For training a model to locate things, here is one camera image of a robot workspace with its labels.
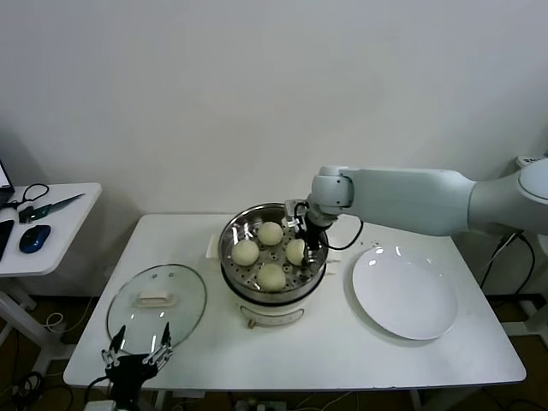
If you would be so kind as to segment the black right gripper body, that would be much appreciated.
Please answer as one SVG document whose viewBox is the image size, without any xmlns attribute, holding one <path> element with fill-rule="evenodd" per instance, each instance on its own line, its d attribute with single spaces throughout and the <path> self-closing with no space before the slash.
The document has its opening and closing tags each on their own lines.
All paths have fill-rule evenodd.
<svg viewBox="0 0 548 411">
<path fill-rule="evenodd" d="M 301 231 L 301 237 L 309 250 L 318 251 L 326 246 L 325 228 L 316 225 L 307 214 L 301 217 Z"/>
</svg>

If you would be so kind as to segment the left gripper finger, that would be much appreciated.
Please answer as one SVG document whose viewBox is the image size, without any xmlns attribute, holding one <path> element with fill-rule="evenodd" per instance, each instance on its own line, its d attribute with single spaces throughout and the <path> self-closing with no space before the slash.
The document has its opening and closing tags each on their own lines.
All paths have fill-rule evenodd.
<svg viewBox="0 0 548 411">
<path fill-rule="evenodd" d="M 122 347 L 125 330 L 126 330 L 126 325 L 123 325 L 120 328 L 120 330 L 111 338 L 110 346 L 107 349 L 103 349 L 101 351 L 101 356 L 106 369 L 110 369 L 113 366 L 119 365 L 119 360 L 117 359 L 117 355 Z"/>
<path fill-rule="evenodd" d="M 170 323 L 167 322 L 160 340 L 160 346 L 155 348 L 143 360 L 143 363 L 149 366 L 164 366 L 172 356 L 172 352 Z"/>
</svg>

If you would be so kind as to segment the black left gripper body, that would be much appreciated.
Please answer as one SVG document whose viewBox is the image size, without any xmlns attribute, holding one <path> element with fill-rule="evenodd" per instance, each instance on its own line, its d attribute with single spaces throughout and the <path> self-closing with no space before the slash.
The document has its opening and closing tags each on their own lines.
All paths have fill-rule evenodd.
<svg viewBox="0 0 548 411">
<path fill-rule="evenodd" d="M 124 355 L 117 366 L 108 366 L 106 377 L 112 384 L 110 399 L 117 410 L 139 410 L 142 385 L 157 376 L 157 365 L 146 360 L 146 354 Z"/>
</svg>

